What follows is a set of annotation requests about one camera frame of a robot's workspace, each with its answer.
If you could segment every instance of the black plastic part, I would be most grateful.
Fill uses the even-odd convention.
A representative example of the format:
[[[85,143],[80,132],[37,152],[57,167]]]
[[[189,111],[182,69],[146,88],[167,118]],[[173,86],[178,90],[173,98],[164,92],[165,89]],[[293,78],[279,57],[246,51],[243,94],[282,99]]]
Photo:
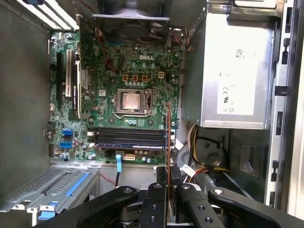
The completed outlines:
[[[167,184],[167,171],[166,167],[159,166],[156,168],[156,181],[161,184]]]
[[[291,224],[293,228],[304,227],[304,221],[298,218],[224,188],[210,190],[208,199],[210,203],[223,207],[246,220],[247,227],[288,228]]]
[[[167,187],[153,183],[143,202],[138,228],[165,228],[167,226]]]
[[[208,197],[191,184],[181,184],[177,187],[179,197],[177,222],[193,222],[196,228],[224,228],[208,202]]]
[[[282,134],[282,124],[283,124],[283,112],[277,112],[275,135]]]
[[[293,8],[292,7],[287,7],[285,33],[290,33],[292,12],[293,12]]]
[[[104,227],[117,217],[117,209],[137,200],[136,189],[122,186],[36,225],[36,228]]]
[[[57,52],[57,70],[56,70],[56,100],[57,105],[61,108],[62,105],[62,93],[63,93],[63,63],[64,63],[64,55],[61,52]]]
[[[287,96],[287,87],[286,86],[276,86],[275,87],[275,96]]]
[[[54,155],[54,144],[49,144],[48,145],[48,154],[50,157],[53,157]]]

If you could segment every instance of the power supply label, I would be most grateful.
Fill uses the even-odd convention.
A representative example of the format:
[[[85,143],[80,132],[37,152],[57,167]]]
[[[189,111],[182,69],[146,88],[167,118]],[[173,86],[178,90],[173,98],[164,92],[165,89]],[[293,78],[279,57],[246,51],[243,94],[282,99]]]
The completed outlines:
[[[253,115],[255,107],[257,53],[232,50],[218,74],[218,114]]]

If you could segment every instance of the gray metal panel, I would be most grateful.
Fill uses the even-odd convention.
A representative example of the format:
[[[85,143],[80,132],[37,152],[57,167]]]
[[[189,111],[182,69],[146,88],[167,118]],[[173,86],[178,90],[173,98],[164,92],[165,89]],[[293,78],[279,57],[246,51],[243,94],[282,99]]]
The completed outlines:
[[[48,33],[14,3],[0,1],[0,196],[49,167]]]
[[[37,200],[44,197],[43,192],[65,173],[66,169],[62,168],[50,168],[46,170],[39,176],[21,185],[12,193],[3,196],[0,199],[0,211],[8,211],[24,201],[31,202],[28,205],[30,207],[32,204],[35,204]]]
[[[203,127],[269,128],[273,30],[206,9],[187,56],[182,118]]]
[[[79,181],[79,179],[89,173],[87,178],[79,185],[77,189],[73,192],[72,196],[67,196],[66,193]],[[56,185],[50,188],[47,191],[47,195],[41,198],[39,201],[36,201],[34,205],[31,205],[31,208],[38,208],[43,210],[45,207],[49,207],[49,210],[52,210],[52,207],[48,206],[51,202],[58,202],[58,205],[55,207],[55,212],[60,214],[64,209],[71,209],[79,204],[82,204],[86,197],[93,192],[93,188],[99,185],[99,172],[98,170],[78,170],[71,169],[67,176],[61,179]]]
[[[268,145],[269,131],[266,130],[248,130],[248,129],[235,129],[230,132],[229,151],[230,151],[230,176],[239,184],[241,188],[247,191],[252,198],[259,202],[264,202],[265,191],[265,176],[257,177],[252,175],[249,171],[242,169],[242,156],[248,153],[250,148],[244,146]],[[255,158],[260,151],[251,151],[251,157]],[[264,165],[266,168],[268,164],[267,150],[265,162],[259,160],[260,166]]]

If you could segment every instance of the pci express slot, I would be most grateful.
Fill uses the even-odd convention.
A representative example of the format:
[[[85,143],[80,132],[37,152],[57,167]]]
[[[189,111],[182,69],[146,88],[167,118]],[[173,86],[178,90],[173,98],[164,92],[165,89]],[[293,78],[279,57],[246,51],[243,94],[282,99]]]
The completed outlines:
[[[163,150],[166,145],[166,130],[93,128],[95,133],[90,141],[98,147],[151,148]]]
[[[61,105],[62,105],[63,64],[64,64],[64,54],[61,52],[58,52],[57,53],[57,65],[56,65],[56,100],[57,100],[57,105],[59,108],[61,108]]]
[[[80,106],[80,95],[79,95],[79,61],[76,61],[71,68],[71,86],[72,86],[72,104],[73,104],[73,117],[79,119],[79,106]]]
[[[72,64],[73,50],[66,50],[66,97],[71,97],[72,93]]]

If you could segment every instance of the red cable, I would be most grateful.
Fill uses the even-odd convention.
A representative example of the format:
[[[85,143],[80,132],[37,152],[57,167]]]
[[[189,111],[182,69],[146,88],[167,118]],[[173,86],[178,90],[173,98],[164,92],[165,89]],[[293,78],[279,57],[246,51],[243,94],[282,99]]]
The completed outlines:
[[[99,175],[100,175],[101,177],[103,177],[107,182],[109,182],[109,183],[115,185],[115,182],[114,182],[114,181],[112,181],[112,180],[106,178],[106,177],[105,177],[104,175],[102,175],[101,173],[100,173]]]

